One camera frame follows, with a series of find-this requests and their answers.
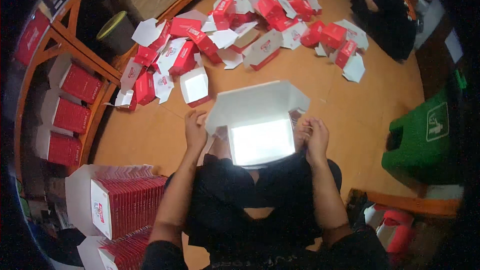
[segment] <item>floor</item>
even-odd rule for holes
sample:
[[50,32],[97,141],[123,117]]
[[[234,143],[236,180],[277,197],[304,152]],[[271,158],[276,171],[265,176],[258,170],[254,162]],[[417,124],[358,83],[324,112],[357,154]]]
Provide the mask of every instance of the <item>floor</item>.
[[[195,8],[207,13],[216,0],[201,0]],[[350,20],[350,0],[318,0],[324,23]],[[326,57],[317,57],[303,46],[292,51],[281,49],[278,57],[259,72],[243,65],[234,70],[212,66],[204,59],[214,93],[274,80],[289,80],[310,99],[305,116],[321,117],[330,130],[327,155],[341,168],[341,196],[351,188],[415,197],[381,166],[382,153],[390,122],[424,101],[420,72],[411,54],[400,65],[388,57],[369,38],[363,57],[366,72],[360,83],[346,81],[342,70]],[[199,108],[210,110],[210,101]],[[115,110],[99,142],[94,163],[98,165],[158,166],[158,173],[170,175],[179,165],[186,149],[183,116],[190,110],[178,82],[170,98],[162,105],[158,99],[136,111]],[[184,242],[185,260],[190,269],[208,265],[203,248]]]

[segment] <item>red paper box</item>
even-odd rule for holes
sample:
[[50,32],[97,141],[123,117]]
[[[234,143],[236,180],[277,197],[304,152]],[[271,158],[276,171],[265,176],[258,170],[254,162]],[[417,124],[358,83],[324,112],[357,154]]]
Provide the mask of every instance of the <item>red paper box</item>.
[[175,37],[188,37],[187,29],[190,27],[200,31],[202,29],[202,22],[195,19],[173,17],[170,34]]
[[149,72],[143,73],[135,82],[135,94],[139,105],[147,105],[155,99],[155,87],[153,82],[153,74]]
[[82,143],[79,139],[50,132],[48,161],[65,166],[77,166],[80,162]]
[[53,125],[57,128],[85,134],[91,114],[92,111],[86,107],[59,97],[53,118]]
[[335,64],[337,64],[341,69],[345,67],[350,57],[355,54],[357,50],[357,43],[350,39],[342,46],[342,49],[338,52],[338,55],[335,59]]
[[305,47],[314,46],[320,43],[320,35],[322,33],[325,24],[318,20],[314,22],[308,30],[303,33],[302,37],[300,38],[300,42]]
[[310,6],[308,0],[288,0],[288,3],[297,12],[298,18],[305,22],[309,22],[314,14],[314,9]]
[[162,32],[160,33],[160,36],[158,37],[158,39],[154,40],[152,44],[148,46],[148,48],[158,52],[169,41],[169,35],[170,35],[171,29],[172,29],[172,23],[170,21],[166,21],[165,26],[163,27]]
[[270,24],[287,18],[278,0],[258,0],[257,6],[262,16]]
[[198,52],[198,47],[193,41],[186,41],[169,70],[170,75],[182,75],[194,69],[197,63],[194,54]]
[[212,13],[216,29],[219,31],[229,29],[235,18],[235,11],[235,2],[233,0],[221,0]]
[[137,54],[133,58],[133,61],[146,67],[150,67],[150,65],[157,58],[158,55],[159,54],[156,50],[150,49],[149,47],[144,47],[142,45],[138,45]]
[[63,80],[60,82],[60,88],[63,91],[88,104],[95,102],[101,87],[101,80],[90,75],[87,70],[75,63],[70,64],[70,67],[63,76]]
[[329,23],[320,33],[320,42],[334,49],[339,49],[345,41],[347,29],[335,23]]
[[222,62],[222,59],[217,54],[219,48],[213,43],[206,33],[196,30],[193,27],[190,27],[187,30],[187,33],[190,39],[198,46],[198,49],[204,52],[210,61],[212,61],[212,63],[218,64]]

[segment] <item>paper sheet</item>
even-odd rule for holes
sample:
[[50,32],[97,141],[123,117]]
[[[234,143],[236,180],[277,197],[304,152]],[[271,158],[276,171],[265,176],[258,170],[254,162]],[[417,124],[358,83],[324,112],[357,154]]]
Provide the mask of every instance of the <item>paper sheet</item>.
[[452,29],[448,37],[445,39],[445,45],[447,45],[448,52],[452,56],[453,63],[456,64],[463,56],[463,51],[455,29]]
[[243,62],[243,55],[229,48],[219,49],[216,53],[225,63],[225,68],[224,68],[225,70],[235,69],[238,65],[240,65]]
[[131,36],[131,39],[137,42],[138,45],[144,47],[150,46],[162,33],[162,30],[156,27],[157,22],[155,18],[141,21]]
[[349,81],[359,83],[363,73],[365,73],[365,66],[363,65],[362,56],[355,54],[343,68],[343,76]]
[[214,31],[207,35],[218,48],[228,48],[233,45],[238,38],[238,34],[230,28],[227,30]]

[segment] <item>box flap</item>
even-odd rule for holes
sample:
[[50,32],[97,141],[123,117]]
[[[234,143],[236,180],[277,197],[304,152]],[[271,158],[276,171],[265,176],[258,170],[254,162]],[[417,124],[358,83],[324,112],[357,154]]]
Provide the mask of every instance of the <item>box flap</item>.
[[252,123],[292,110],[304,113],[309,105],[310,99],[287,80],[222,92],[208,114],[205,129],[213,135],[217,127]]
[[351,22],[343,19],[342,21],[334,22],[336,25],[341,27],[345,27],[347,29],[346,32],[346,40],[354,40],[357,43],[358,48],[363,48],[365,50],[368,49],[368,39],[367,33],[360,29],[358,26],[355,26]]
[[243,65],[249,67],[250,65],[258,65],[274,51],[280,48],[283,43],[282,33],[272,29],[265,33],[258,40],[253,42],[249,47],[243,51],[245,58]]
[[100,242],[106,239],[104,236],[87,236],[83,242],[77,246],[78,254],[80,255],[85,270],[102,269],[103,262],[99,255],[99,247],[102,247]]
[[205,68],[196,68],[180,76],[180,88],[187,104],[208,96],[208,76]]
[[131,36],[131,39],[138,43],[138,45],[144,47],[150,46],[162,33],[163,26],[157,27],[157,22],[158,20],[155,18],[141,21]]
[[[220,1],[222,0],[215,1],[215,3],[213,4],[213,9],[215,9],[219,5]],[[236,14],[244,15],[248,12],[252,12],[252,13],[255,12],[249,0],[233,0],[233,1],[235,2]]]

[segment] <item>woman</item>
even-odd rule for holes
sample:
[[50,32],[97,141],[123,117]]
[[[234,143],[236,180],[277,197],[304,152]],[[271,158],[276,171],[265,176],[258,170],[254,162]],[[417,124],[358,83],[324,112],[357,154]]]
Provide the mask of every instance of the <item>woman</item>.
[[360,26],[390,57],[403,63],[410,55],[417,27],[408,0],[352,0]]
[[[196,167],[207,142],[203,114],[192,110],[185,116],[187,151],[167,181],[143,270],[187,270],[182,231],[190,245],[209,252],[205,269],[388,268],[375,231],[349,226],[341,172],[327,159],[329,132],[322,120],[299,122],[297,153],[247,171],[234,166],[222,146]],[[259,209],[267,212],[261,219],[253,216]],[[327,250],[305,249],[320,236]]]

